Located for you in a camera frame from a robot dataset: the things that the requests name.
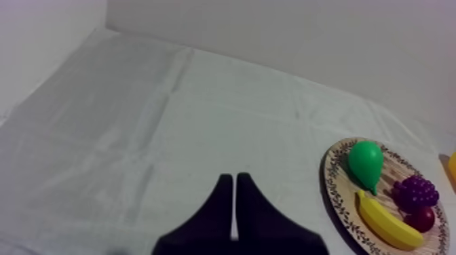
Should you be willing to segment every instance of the toy banana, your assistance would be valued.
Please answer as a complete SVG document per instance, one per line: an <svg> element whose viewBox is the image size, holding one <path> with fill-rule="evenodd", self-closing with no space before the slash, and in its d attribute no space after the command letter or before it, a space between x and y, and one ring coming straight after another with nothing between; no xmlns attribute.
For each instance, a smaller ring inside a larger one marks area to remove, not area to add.
<svg viewBox="0 0 456 255"><path fill-rule="evenodd" d="M423 235L390 214L377 200L358 191L359 213L365 223L385 242L399 250L414 250L423 245Z"/></svg>

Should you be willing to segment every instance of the table surface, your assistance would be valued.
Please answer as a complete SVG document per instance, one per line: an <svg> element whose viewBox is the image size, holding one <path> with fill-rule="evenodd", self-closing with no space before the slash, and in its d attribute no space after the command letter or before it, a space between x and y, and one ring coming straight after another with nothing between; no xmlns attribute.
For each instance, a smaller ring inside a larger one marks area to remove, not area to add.
<svg viewBox="0 0 456 255"><path fill-rule="evenodd" d="M150 254L238 172L330 253L353 254L318 181L325 151L352 136L408 159L456 229L442 166L456 136L270 68L97 31L0 128L0 254Z"/></svg>

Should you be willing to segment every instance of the toy fruit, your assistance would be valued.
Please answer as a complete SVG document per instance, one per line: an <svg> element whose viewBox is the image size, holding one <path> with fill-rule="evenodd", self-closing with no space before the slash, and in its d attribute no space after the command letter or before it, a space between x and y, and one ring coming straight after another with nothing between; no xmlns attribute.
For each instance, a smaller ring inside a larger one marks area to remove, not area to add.
<svg viewBox="0 0 456 255"><path fill-rule="evenodd" d="M394 200L400 209L414 214L425 206L434 206L439 199L438 191L429 181L420 176L410 176L402 182L395 182Z"/></svg>
<svg viewBox="0 0 456 255"><path fill-rule="evenodd" d="M380 238L400 250L414 250L423 245L424 238L420 232L391 215L375 199L366 197L363 190L357 194L361 218Z"/></svg>
<svg viewBox="0 0 456 255"><path fill-rule="evenodd" d="M428 232L434 226L436 217L432 208L424 206L418 209L414 214L405 217L405 223L412 226L421 233Z"/></svg>
<svg viewBox="0 0 456 255"><path fill-rule="evenodd" d="M364 187L377 195L376 186L383 167L383 153L380 147L374 142L356 143L348 155L348 164L351 172Z"/></svg>
<svg viewBox="0 0 456 255"><path fill-rule="evenodd" d="M448 169L450 169L451 176L456 182L456 153L453 153L448 161Z"/></svg>

